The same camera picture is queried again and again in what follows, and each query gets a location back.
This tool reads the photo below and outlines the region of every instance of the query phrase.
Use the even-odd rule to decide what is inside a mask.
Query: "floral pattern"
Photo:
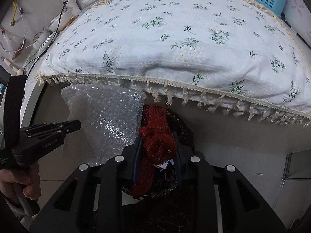
[[[255,95],[273,103],[274,98],[263,91],[265,85],[252,81],[269,76],[279,106],[290,107],[303,102],[305,90],[311,91],[309,73],[301,72],[300,78],[293,72],[306,68],[291,41],[278,22],[243,0],[111,0],[89,9],[70,25],[44,61],[46,74],[133,76],[133,70],[124,66],[130,57],[132,63],[148,62],[145,69],[155,69],[157,78],[165,75],[165,79],[187,86],[222,90],[237,98]],[[135,49],[143,50],[150,60],[138,60],[142,54]],[[90,64],[78,62],[86,56]],[[182,72],[168,72],[165,66],[158,72],[153,67],[158,62],[153,60],[155,56]],[[137,76],[144,76],[139,74],[140,68],[136,71]]]

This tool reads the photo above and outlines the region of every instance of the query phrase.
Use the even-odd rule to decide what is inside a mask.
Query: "finger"
[[[7,182],[0,181],[0,191],[2,194],[8,198],[8,200],[13,204],[20,204],[17,195],[15,194],[13,185]]]
[[[41,189],[38,190],[35,194],[32,195],[32,197],[30,197],[31,200],[36,200],[39,199],[39,197],[41,196]]]
[[[23,190],[24,192],[24,196],[31,198],[34,195],[36,195],[37,193],[39,193],[39,195],[41,195],[41,188],[40,188],[40,177],[39,175],[37,176],[37,179],[35,180],[34,183],[28,185],[27,187],[24,188]]]
[[[35,162],[31,166],[29,166],[29,170],[27,172],[28,176],[30,177],[29,183],[34,183],[38,177],[39,174],[39,164],[38,162]]]
[[[29,184],[30,177],[22,170],[2,169],[0,170],[0,181],[8,183]]]

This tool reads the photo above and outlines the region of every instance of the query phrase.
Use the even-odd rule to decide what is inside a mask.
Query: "silver screw head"
[[[116,157],[114,158],[114,160],[115,160],[116,162],[122,162],[122,161],[124,160],[124,157],[121,156],[121,155],[119,155],[119,156],[116,156]]]
[[[229,172],[234,172],[234,171],[235,171],[235,166],[233,166],[233,165],[228,165],[228,166],[227,166],[227,170],[228,170]]]
[[[193,163],[198,163],[200,161],[200,158],[197,157],[197,156],[193,156],[190,158],[190,160],[193,162]]]
[[[79,165],[79,170],[80,171],[85,171],[86,169],[88,169],[89,166],[87,164],[82,164],[82,165]]]

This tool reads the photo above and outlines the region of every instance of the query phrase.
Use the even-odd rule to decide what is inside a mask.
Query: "bubble wrap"
[[[107,85],[73,85],[62,89],[70,115],[81,129],[68,134],[63,159],[78,166],[104,164],[134,144],[143,109],[143,93]]]

